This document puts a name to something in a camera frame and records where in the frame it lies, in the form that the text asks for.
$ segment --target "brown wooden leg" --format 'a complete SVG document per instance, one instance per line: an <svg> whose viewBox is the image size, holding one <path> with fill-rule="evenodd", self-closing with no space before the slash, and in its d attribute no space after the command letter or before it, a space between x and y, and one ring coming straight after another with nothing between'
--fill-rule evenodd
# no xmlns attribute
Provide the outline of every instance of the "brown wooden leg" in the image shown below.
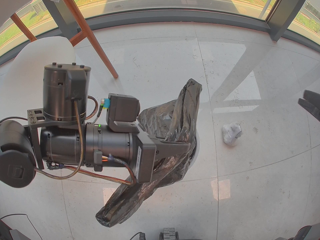
<svg viewBox="0 0 320 240"><path fill-rule="evenodd" d="M88 38L89 42L96 50L99 57L102 59L110 73L113 75L114 78L118 77L118 73L116 72L115 68L112 66L110 60L106 56L104 50L102 49L101 45L99 44L97 38L95 37L94 33L92 32L91 28L89 27L88 23L86 22L85 18L83 17L82 13L80 12L78 6L74 2L74 0L63 0L66 4L68 9L70 10L71 14L74 16L76 22L79 24L80 28L82 29L83 34Z"/></svg>
<svg viewBox="0 0 320 240"><path fill-rule="evenodd" d="M78 34L76 34L74 37L72 37L69 41L72 44L72 46L76 46L78 43L80 43L83 39L85 39L85 34L80 31Z"/></svg>
<svg viewBox="0 0 320 240"><path fill-rule="evenodd" d="M30 42L36 41L37 38L31 33L31 31L26 27L22 20L18 17L16 13L12 14L12 21L17 25L17 27L22 31L23 34L30 40Z"/></svg>

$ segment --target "clear plastic wrapper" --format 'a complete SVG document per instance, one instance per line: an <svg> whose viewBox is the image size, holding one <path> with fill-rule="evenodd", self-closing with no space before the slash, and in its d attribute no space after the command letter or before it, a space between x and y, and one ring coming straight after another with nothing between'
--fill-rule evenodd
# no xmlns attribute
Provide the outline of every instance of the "clear plastic wrapper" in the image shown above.
<svg viewBox="0 0 320 240"><path fill-rule="evenodd" d="M121 185L100 211L97 221L106 227L125 222L157 188L182 180L188 171L196 149L197 115L202 85L189 79L178 99L143 110L138 122L149 135L166 141L191 143L185 154L174 155L154 162L151 182Z"/></svg>

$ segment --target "road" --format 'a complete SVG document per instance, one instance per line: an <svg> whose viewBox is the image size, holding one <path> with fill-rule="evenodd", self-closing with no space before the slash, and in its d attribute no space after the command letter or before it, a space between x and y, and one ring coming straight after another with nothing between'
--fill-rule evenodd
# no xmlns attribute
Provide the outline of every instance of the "road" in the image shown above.
<svg viewBox="0 0 320 240"><path fill-rule="evenodd" d="M116 0L111 2L101 1L98 4L87 5L80 8L85 18L93 17L101 14L116 13L127 10L149 9L149 8L196 8L217 10L233 14L248 15L250 17L258 17L261 8L254 5L248 5L244 2L236 2L230 0ZM31 32L36 36L47 30L57 27L53 19L44 22L38 26L31 28ZM291 30L294 30L320 44L320 38L316 34L308 31L300 25L292 23ZM11 50L20 43L26 41L25 35L16 37L12 42L8 43L0 49L0 55Z"/></svg>

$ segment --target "black wheel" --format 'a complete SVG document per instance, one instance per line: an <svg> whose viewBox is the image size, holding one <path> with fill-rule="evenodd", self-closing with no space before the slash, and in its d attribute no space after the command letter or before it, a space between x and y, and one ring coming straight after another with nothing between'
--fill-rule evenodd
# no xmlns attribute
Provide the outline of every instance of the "black wheel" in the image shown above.
<svg viewBox="0 0 320 240"><path fill-rule="evenodd" d="M174 227L166 227L160 233L160 240L179 240L179 234L174 230Z"/></svg>

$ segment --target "robotic arm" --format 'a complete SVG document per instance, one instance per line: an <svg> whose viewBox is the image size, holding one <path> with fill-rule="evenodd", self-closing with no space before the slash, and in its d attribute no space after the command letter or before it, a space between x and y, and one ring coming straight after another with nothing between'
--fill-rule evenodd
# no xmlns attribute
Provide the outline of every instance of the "robotic arm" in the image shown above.
<svg viewBox="0 0 320 240"><path fill-rule="evenodd" d="M135 123L139 100L110 93L105 99L107 124L85 122L91 68L84 65L46 65L43 75L43 108L27 110L28 124L0 120L0 180L22 188L36 172L65 179L76 172L97 175L80 166L127 167L132 183L150 182L154 161L188 152L190 143L166 141L149 136ZM48 169L68 168L64 177L50 175Z"/></svg>

